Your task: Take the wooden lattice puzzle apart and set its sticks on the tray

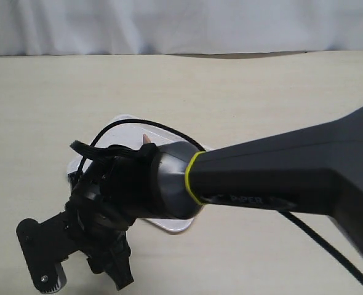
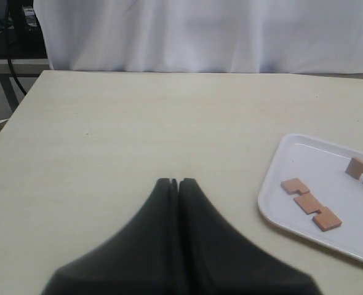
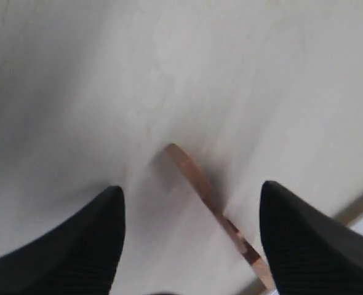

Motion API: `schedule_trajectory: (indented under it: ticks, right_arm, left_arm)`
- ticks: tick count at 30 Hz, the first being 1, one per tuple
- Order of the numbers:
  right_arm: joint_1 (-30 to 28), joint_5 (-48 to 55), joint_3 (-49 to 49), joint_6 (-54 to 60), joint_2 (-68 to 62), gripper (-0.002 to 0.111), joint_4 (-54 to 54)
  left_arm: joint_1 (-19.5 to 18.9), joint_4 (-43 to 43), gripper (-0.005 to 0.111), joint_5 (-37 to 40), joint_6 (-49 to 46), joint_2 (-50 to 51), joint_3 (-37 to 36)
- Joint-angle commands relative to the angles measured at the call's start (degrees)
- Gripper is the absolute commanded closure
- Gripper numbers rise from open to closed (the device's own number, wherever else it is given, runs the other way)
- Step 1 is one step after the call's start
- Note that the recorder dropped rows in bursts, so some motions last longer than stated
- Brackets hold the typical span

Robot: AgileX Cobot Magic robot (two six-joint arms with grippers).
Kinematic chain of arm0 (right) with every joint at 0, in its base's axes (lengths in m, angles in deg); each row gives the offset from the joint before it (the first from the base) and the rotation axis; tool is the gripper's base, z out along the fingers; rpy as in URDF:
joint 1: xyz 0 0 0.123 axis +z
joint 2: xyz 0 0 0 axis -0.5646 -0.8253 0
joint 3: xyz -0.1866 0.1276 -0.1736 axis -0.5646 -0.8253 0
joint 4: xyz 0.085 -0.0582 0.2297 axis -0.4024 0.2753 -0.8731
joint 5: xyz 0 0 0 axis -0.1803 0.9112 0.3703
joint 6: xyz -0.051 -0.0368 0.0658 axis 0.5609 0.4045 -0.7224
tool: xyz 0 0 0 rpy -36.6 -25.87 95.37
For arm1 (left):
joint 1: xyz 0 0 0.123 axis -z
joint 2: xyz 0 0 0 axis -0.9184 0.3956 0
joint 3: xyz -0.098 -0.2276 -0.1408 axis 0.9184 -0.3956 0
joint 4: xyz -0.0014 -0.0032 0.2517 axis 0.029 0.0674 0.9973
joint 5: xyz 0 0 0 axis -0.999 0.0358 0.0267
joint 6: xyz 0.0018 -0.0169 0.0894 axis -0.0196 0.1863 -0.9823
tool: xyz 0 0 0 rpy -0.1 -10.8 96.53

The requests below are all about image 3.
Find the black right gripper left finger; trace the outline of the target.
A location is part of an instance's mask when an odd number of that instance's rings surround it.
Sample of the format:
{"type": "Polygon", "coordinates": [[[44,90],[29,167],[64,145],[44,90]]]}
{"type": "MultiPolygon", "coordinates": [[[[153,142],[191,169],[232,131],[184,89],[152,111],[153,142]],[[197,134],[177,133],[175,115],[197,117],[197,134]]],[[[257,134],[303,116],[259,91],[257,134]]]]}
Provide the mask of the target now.
{"type": "Polygon", "coordinates": [[[126,206],[109,186],[50,232],[0,257],[0,294],[109,294],[126,236],[126,206]]]}

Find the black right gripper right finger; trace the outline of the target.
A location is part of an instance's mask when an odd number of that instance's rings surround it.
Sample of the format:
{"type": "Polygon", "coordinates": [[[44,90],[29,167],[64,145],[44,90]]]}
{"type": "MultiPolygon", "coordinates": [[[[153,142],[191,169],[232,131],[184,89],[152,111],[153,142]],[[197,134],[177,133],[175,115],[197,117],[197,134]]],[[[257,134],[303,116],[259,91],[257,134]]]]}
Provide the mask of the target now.
{"type": "Polygon", "coordinates": [[[279,294],[363,294],[363,235],[275,181],[261,187],[259,219],[279,294]]]}

